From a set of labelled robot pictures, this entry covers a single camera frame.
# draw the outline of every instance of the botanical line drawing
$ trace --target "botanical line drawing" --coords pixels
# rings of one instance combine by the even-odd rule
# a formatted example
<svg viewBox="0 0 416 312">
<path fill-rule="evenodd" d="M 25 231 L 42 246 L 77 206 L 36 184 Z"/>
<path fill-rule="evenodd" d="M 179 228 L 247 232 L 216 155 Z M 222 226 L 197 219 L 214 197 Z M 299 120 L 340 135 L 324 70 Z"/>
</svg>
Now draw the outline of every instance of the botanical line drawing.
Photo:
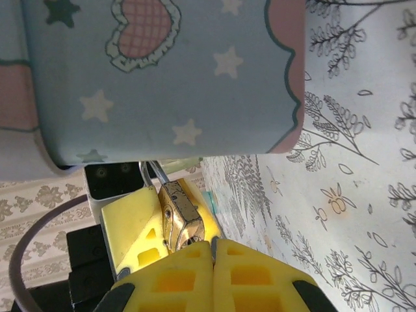
<svg viewBox="0 0 416 312">
<path fill-rule="evenodd" d="M 416 213 L 408 213 L 408 219 L 403 218 L 403 221 L 405 221 L 405 223 L 411 226 L 413 236 L 416 238 Z"/>
<path fill-rule="evenodd" d="M 315 259 L 311 245 L 309 244 L 308 240 L 300 233 L 300 231 L 297 234 L 299 241 L 296 241 L 293 238 L 291 230 L 287 228 L 286 223 L 283 221 L 280 215 L 276 217 L 276 227 L 279 230 L 280 236 L 285 241 L 285 243 L 292 246 L 292 256 L 306 268 L 312 267 L 314 273 L 321 276 L 324 281 L 332 287 L 332 284 L 326 279 L 323 273 L 322 265 Z"/>
<path fill-rule="evenodd" d="M 386 0 L 374 2 L 349 2 L 347 0 L 306 0 L 306 8 L 310 13 L 316 13 L 326 19 L 331 17 L 331 21 L 325 24 L 325 27 L 319 26 L 317 29 L 311 29 L 309 51 L 316 50 L 317 56 L 325 55 L 329 57 L 328 77 L 338 76 L 341 67 L 344 70 L 350 68 L 351 60 L 357 55 L 356 44 L 367 40 L 367 33 L 361 24 L 384 5 L 404 3 L 411 0 Z M 341 11 L 343 7 L 361 6 L 369 7 L 367 13 L 362 15 L 355 23 L 345 28 L 341 25 Z M 409 29 L 414 28 L 415 18 L 409 9 L 403 13 L 404 26 L 398 28 L 399 39 L 408 37 Z M 412 46 L 416 46 L 416 34 L 410 36 Z"/>
<path fill-rule="evenodd" d="M 333 188 L 330 188 L 329 191 L 322 188 L 320 191 L 323 193 L 323 195 L 329 197 L 328 204 L 331 205 L 332 210 L 337 215 L 345 212 L 347 205 L 357 209 L 357 206 L 352 202 L 352 200 L 343 196 L 343 192 L 339 183 L 337 183 L 337 191 L 335 191 Z"/>
<path fill-rule="evenodd" d="M 416 47 L 416 16 L 408 8 L 403 10 L 403 25 L 397 28 L 397 39 L 409 38 L 410 45 Z"/>
<path fill-rule="evenodd" d="M 372 96 L 373 93 L 370 90 L 363 89 L 363 90 L 358 91 L 357 95 L 359 95 L 359 96 Z"/>
<path fill-rule="evenodd" d="M 367 40 L 367 33 L 363 28 L 360 28 L 360 24 L 382 6 L 375 6 L 354 24 L 344 28 L 341 26 L 341 2 L 332 8 L 331 23 L 327 23 L 325 29 L 322 29 L 321 26 L 316 30 L 311 29 L 309 51 L 314 52 L 316 50 L 318 57 L 323 55 L 330 57 L 328 62 L 329 78 L 338 76 L 341 72 L 341 66 L 344 70 L 350 68 L 350 61 L 357 55 L 356 44 Z"/>
<path fill-rule="evenodd" d="M 245 210 L 246 218 L 250 215 L 252 225 L 255 226 L 255 216 L 260 212 L 267 224 L 265 210 L 269 218 L 272 218 L 272 212 L 261 180 L 257 156 L 224 157 L 224 171 L 225 180 L 238 204 Z"/>
<path fill-rule="evenodd" d="M 324 227 L 325 231 L 328 232 L 326 225 L 325 225 L 325 222 L 328 221 L 328 216 L 326 215 L 325 210 L 322 208 L 317 209 L 315 206 L 313 207 L 313 210 L 315 210 L 315 212 L 317 213 L 315 220 L 320 220 L 320 223 Z"/>
<path fill-rule="evenodd" d="M 244 231 L 246 230 L 246 223 L 242 218 L 240 207 L 234 198 L 229 201 L 229 209 L 231 211 L 235 227 L 238 229 L 240 237 L 242 238 L 244 236 Z"/>
<path fill-rule="evenodd" d="M 409 133 L 413 135 L 413 141 L 416 144 L 416 82 L 410 85 L 411 95 L 409 101 L 403 101 L 400 104 L 402 115 L 397 117 L 395 128 L 399 131 L 409 126 Z M 408 148 L 401 148 L 400 154 L 403 156 L 403 161 L 415 161 L 416 154 Z"/>
<path fill-rule="evenodd" d="M 375 265 L 370 251 L 363 252 L 355 246 L 359 254 L 358 262 L 369 273 L 370 283 L 368 283 L 354 275 L 354 267 L 349 255 L 342 250 L 339 252 L 331 250 L 325 257 L 326 267 L 331 276 L 331 279 L 327 279 L 322 265 L 314 258 L 308 240 L 300 232 L 297 235 L 298 241 L 295 240 L 280 215 L 276 217 L 276 227 L 281 238 L 292 247 L 293 257 L 306 268 L 312 267 L 314 273 L 322 277 L 329 286 L 339 289 L 344 301 L 354 311 L 367 307 L 371 312 L 379 312 L 377 300 L 390 302 L 393 305 L 392 312 L 412 311 L 416 308 L 416 285 L 403 281 L 398 265 L 393 270 L 387 269 L 385 261 Z"/>
<path fill-rule="evenodd" d="M 276 181 L 275 179 L 274 179 L 274 176 L 273 176 L 273 172 L 272 172 L 272 170 L 270 169 L 270 167 L 269 166 L 266 166 L 267 167 L 267 171 L 270 173 L 270 177 L 271 177 L 271 181 L 270 181 L 270 187 L 271 187 L 271 189 L 272 189 L 272 192 L 275 194 L 275 193 L 277 193 L 277 192 L 279 192 L 279 194 L 281 195 L 281 196 L 283 196 L 283 194 L 281 193 L 281 190 L 279 189 L 279 185 L 280 185 L 280 182 L 279 181 Z"/>
<path fill-rule="evenodd" d="M 379 234 L 377 234 L 375 232 L 372 232 L 372 233 L 367 232 L 367 235 L 371 239 L 374 239 L 376 241 L 376 243 L 379 244 L 381 247 L 384 247 L 384 248 L 388 248 L 389 247 L 389 245 L 387 245 L 387 243 L 385 242 L 385 240 L 381 236 L 379 236 Z"/>
<path fill-rule="evenodd" d="M 347 174 L 347 175 L 354 174 L 354 172 L 345 164 L 338 164 L 338 168 L 344 174 Z"/>
<path fill-rule="evenodd" d="M 325 116 L 322 112 L 324 103 L 331 117 Z M 303 128 L 295 147 L 286 156 L 289 161 L 303 163 L 306 160 L 305 154 L 309 153 L 305 168 L 307 171 L 316 172 L 321 168 L 326 168 L 326 160 L 321 147 L 338 146 L 378 165 L 376 161 L 361 152 L 356 142 L 357 136 L 365 128 L 371 127 L 366 116 L 362 116 L 362 121 L 360 121 L 356 114 L 352 114 L 349 109 L 341 106 L 331 96 L 324 96 L 321 100 L 311 92 L 305 93 L 305 111 L 312 118 L 315 131 Z"/>
<path fill-rule="evenodd" d="M 397 188 L 389 185 L 389 199 L 390 205 L 398 207 L 402 204 L 402 209 L 408 211 L 412 207 L 412 202 L 416 200 L 416 185 L 412 185 L 410 188 L 405 187 L 402 183 L 397 184 Z"/>
<path fill-rule="evenodd" d="M 382 261 L 380 265 L 374 265 L 371 261 L 371 252 L 363 252 L 357 246 L 356 249 L 361 255 L 358 258 L 359 263 L 370 273 L 370 282 L 376 286 L 382 284 L 383 289 L 377 291 L 358 280 L 352 274 L 354 270 L 348 256 L 342 251 L 331 250 L 330 256 L 326 258 L 326 266 L 330 270 L 334 285 L 341 290 L 341 296 L 344 297 L 347 304 L 354 311 L 364 305 L 368 306 L 370 311 L 379 311 L 376 301 L 376 296 L 379 296 L 394 304 L 392 311 L 415 309 L 416 285 L 403 283 L 400 267 L 396 265 L 393 272 L 390 273 L 385 261 Z"/>
</svg>

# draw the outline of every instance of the gray cable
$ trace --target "gray cable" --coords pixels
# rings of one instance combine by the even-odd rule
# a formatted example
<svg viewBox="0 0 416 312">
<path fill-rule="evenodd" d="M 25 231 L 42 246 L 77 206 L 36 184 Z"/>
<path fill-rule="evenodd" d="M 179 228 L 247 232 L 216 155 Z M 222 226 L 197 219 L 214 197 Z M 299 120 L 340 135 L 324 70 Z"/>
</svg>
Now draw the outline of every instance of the gray cable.
<svg viewBox="0 0 416 312">
<path fill-rule="evenodd" d="M 39 305 L 34 301 L 32 295 L 27 290 L 23 278 L 21 276 L 21 260 L 23 259 L 23 253 L 28 247 L 29 243 L 35 237 L 35 235 L 52 219 L 56 218 L 61 213 L 87 201 L 86 195 L 76 197 L 52 211 L 45 214 L 38 221 L 36 221 L 32 227 L 22 236 L 16 248 L 13 251 L 10 258 L 10 265 L 8 267 L 8 278 L 10 279 L 10 286 L 15 297 L 15 301 L 18 304 L 22 312 L 43 312 Z"/>
</svg>

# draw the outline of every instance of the yellow rubber pad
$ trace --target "yellow rubber pad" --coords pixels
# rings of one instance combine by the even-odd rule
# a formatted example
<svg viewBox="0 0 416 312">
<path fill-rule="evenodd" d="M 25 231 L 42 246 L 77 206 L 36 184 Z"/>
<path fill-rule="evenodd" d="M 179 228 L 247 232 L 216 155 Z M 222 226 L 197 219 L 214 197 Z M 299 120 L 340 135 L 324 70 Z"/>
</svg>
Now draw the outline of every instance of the yellow rubber pad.
<svg viewBox="0 0 416 312">
<path fill-rule="evenodd" d="M 123 268 L 135 272 L 168 255 L 155 187 L 120 198 L 102 208 L 101 213 L 116 274 Z"/>
<path fill-rule="evenodd" d="M 214 311 L 309 312 L 292 284 L 296 280 L 316 285 L 302 271 L 232 240 L 220 239 L 214 268 Z"/>
<path fill-rule="evenodd" d="M 197 242 L 135 272 L 123 312 L 212 312 L 213 259 L 208 242 Z"/>
</svg>

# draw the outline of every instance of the brass padlock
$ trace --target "brass padlock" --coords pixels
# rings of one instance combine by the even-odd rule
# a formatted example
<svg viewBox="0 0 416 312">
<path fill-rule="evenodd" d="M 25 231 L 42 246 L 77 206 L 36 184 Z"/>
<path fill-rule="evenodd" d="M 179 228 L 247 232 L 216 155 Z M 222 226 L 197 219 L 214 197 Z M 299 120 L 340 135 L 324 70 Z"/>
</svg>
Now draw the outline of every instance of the brass padlock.
<svg viewBox="0 0 416 312">
<path fill-rule="evenodd" d="M 198 206 L 194 205 L 185 189 L 184 179 L 169 181 L 157 161 L 149 162 L 161 182 L 159 201 L 162 209 L 162 226 L 165 245 L 172 253 L 193 242 L 205 240 L 205 226 Z M 148 176 L 144 166 L 144 176 Z"/>
</svg>

